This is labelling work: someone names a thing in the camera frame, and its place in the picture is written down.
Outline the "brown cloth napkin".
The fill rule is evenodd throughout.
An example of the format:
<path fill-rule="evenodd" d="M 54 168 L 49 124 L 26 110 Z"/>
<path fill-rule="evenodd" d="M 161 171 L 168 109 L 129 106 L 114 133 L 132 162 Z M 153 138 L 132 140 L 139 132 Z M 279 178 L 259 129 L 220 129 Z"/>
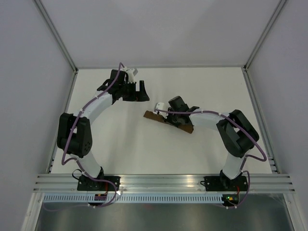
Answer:
<path fill-rule="evenodd" d="M 160 122 L 162 124 L 167 124 L 167 125 L 173 126 L 173 127 L 178 128 L 180 130 L 183 130 L 183 131 L 185 131 L 189 134 L 192 134 L 193 130 L 194 130 L 193 125 L 173 125 L 173 124 L 167 122 L 166 119 L 162 115 L 154 114 L 151 111 L 145 111 L 143 117 L 150 119 L 150 120 Z"/>

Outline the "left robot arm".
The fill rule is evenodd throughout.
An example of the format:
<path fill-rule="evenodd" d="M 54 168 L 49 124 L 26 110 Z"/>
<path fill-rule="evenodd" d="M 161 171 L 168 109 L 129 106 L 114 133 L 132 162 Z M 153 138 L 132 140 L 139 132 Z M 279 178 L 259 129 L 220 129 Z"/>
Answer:
<path fill-rule="evenodd" d="M 146 102 L 144 81 L 135 82 L 137 69 L 120 66 L 111 71 L 110 77 L 100 85 L 94 96 L 76 113 L 63 113 L 59 119 L 57 146 L 63 150 L 61 164 L 75 161 L 81 171 L 79 191 L 103 191 L 116 184 L 104 178 L 103 167 L 92 154 L 92 123 L 117 100 Z"/>

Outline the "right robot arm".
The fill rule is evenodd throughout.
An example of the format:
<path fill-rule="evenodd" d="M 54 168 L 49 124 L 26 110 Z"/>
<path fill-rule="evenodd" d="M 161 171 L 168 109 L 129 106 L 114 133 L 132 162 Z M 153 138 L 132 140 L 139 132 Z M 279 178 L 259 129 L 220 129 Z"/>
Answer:
<path fill-rule="evenodd" d="M 219 173 L 217 188 L 223 191 L 247 190 L 247 180 L 242 169 L 248 151 L 256 146 L 259 134 L 240 110 L 219 114 L 203 111 L 197 106 L 189 107 L 180 96 L 168 101 L 166 113 L 159 112 L 164 122 L 178 128 L 204 127 L 220 134 L 228 154 Z"/>

